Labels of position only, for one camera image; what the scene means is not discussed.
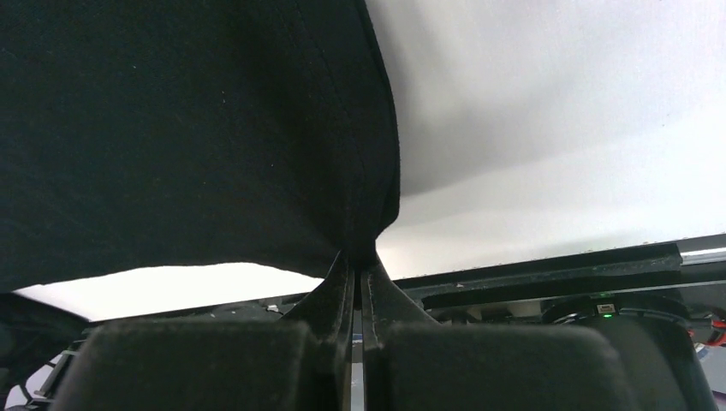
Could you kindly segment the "black t shirt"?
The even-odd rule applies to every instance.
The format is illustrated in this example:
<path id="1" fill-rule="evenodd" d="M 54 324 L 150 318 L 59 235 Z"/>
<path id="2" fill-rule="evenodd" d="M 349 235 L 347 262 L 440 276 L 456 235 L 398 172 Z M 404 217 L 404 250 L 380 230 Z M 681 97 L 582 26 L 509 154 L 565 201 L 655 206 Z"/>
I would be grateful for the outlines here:
<path id="1" fill-rule="evenodd" d="M 367 265 L 400 184 L 363 1 L 1 4 L 3 294 L 165 265 Z"/>

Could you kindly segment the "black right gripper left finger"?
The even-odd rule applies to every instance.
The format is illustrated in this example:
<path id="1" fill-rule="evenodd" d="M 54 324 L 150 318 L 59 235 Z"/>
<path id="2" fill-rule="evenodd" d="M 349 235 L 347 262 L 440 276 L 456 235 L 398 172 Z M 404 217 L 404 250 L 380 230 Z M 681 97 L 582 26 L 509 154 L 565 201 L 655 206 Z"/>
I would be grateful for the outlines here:
<path id="1" fill-rule="evenodd" d="M 273 322 L 138 319 L 95 330 L 55 410 L 347 410 L 354 276 L 324 281 Z"/>

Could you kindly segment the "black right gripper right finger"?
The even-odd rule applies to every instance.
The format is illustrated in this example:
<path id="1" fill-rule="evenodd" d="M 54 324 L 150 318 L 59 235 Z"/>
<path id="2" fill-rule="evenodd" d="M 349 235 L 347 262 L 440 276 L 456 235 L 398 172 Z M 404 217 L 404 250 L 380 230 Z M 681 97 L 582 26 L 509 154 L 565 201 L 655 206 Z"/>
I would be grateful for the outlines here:
<path id="1" fill-rule="evenodd" d="M 579 326 L 442 325 L 381 265 L 360 274 L 369 410 L 635 410 L 614 348 Z"/>

